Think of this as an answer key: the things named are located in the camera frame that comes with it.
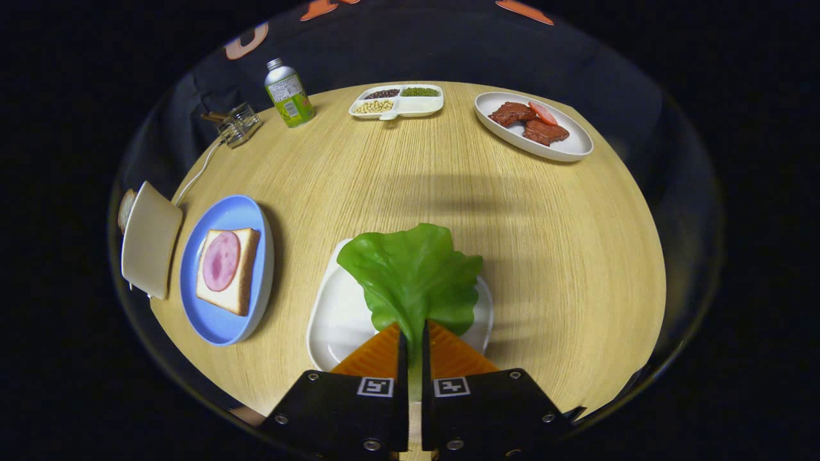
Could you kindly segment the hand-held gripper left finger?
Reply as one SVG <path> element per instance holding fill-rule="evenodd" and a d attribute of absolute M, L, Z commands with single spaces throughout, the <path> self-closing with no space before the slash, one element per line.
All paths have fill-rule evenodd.
<path fill-rule="evenodd" d="M 259 432 L 295 458 L 398 458 L 408 412 L 407 339 L 392 324 L 333 371 L 301 374 Z"/>

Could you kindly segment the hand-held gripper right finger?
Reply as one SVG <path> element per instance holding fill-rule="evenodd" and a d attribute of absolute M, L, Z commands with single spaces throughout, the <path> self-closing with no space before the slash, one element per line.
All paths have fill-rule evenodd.
<path fill-rule="evenodd" d="M 427 321 L 422 342 L 422 448 L 434 460 L 541 460 L 574 429 L 527 371 L 500 369 Z"/>

